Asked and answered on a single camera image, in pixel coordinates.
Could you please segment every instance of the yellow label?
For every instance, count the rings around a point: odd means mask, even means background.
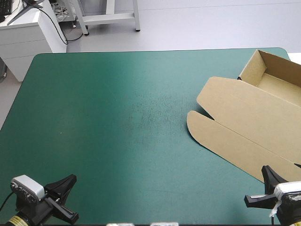
[[[15,226],[28,226],[28,224],[22,220],[22,218],[18,216],[13,216],[10,220],[10,223],[12,223]]]

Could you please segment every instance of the cabinet drawer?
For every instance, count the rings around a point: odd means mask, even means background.
[[[46,40],[22,42],[0,46],[0,57],[2,59],[34,56],[38,53],[51,53]]]
[[[17,27],[0,30],[0,45],[45,39],[39,26]]]

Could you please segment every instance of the box flap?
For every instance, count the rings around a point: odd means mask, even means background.
[[[264,165],[269,165],[289,181],[301,178],[301,169],[294,163],[195,111],[188,113],[187,126],[201,145],[260,181],[263,181],[261,168]]]
[[[301,107],[244,81],[219,77],[208,80],[197,102],[221,125],[301,163]]]

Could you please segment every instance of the cardboard lid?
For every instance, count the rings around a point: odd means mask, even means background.
[[[301,107],[244,81],[212,77],[197,102],[222,126],[301,163]]]

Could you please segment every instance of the white table leg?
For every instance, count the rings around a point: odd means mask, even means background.
[[[139,19],[139,10],[138,10],[138,3],[137,0],[133,0],[134,6],[134,16],[135,16],[135,23],[136,23],[136,31],[140,31],[140,19]]]
[[[83,20],[82,11],[80,10],[80,7],[79,7],[79,2],[78,2],[79,0],[71,0],[71,1],[73,3],[74,9],[75,9],[76,16],[79,20],[80,27],[81,27],[84,35],[88,35],[89,32],[86,29],[86,26],[85,26],[85,23],[84,23],[84,20]]]

